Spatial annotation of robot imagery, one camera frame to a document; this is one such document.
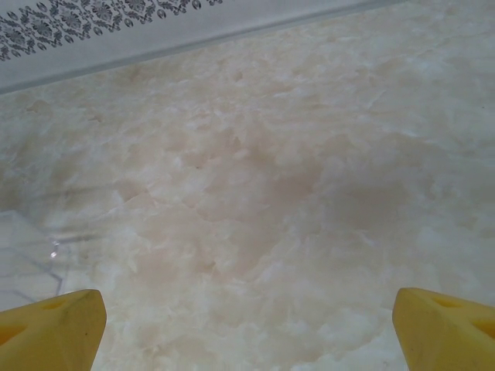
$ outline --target marble veining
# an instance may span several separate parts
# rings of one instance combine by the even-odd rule
[[[98,288],[94,369],[406,370],[397,289],[495,305],[495,5],[413,0],[0,97],[0,209]]]

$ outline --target yellow plastic object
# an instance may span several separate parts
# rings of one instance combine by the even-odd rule
[[[410,371],[494,371],[495,308],[402,288],[393,322]]]
[[[0,312],[0,370],[88,371],[106,321],[98,290]]]

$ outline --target damask pattern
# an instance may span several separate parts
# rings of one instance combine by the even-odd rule
[[[167,15],[186,13],[202,3],[221,4],[224,0],[48,0],[18,12],[0,16],[0,61],[12,56],[34,54],[48,47],[85,40],[104,31],[115,32],[146,24]]]

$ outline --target black floral pattern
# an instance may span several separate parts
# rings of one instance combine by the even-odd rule
[[[0,61],[101,36],[224,0],[46,0],[0,15]]]

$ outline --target marble floor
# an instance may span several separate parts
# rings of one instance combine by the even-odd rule
[[[94,369],[406,370],[400,287],[495,305],[494,19],[411,0],[1,96],[0,209],[83,237]]]

